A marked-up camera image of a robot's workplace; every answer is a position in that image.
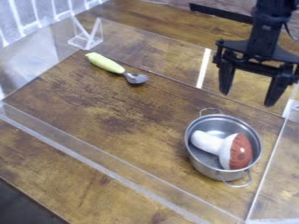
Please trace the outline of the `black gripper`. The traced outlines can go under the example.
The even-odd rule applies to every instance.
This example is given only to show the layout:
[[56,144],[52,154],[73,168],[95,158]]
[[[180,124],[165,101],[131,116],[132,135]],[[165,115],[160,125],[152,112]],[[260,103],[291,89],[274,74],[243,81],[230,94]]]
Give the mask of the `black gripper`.
[[276,104],[286,88],[299,81],[299,56],[278,45],[287,17],[255,15],[247,40],[218,40],[214,63],[219,68],[219,91],[227,95],[238,69],[272,78],[264,106]]

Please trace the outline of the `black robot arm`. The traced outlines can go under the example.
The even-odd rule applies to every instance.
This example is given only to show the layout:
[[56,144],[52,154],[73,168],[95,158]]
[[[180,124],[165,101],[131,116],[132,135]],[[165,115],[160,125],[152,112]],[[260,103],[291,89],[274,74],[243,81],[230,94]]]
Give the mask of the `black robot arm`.
[[299,81],[299,56],[278,45],[282,26],[299,9],[299,0],[256,0],[252,9],[252,29],[248,40],[218,40],[212,62],[219,68],[219,91],[226,95],[234,81],[235,70],[248,71],[272,78],[264,105],[276,104],[288,85]]

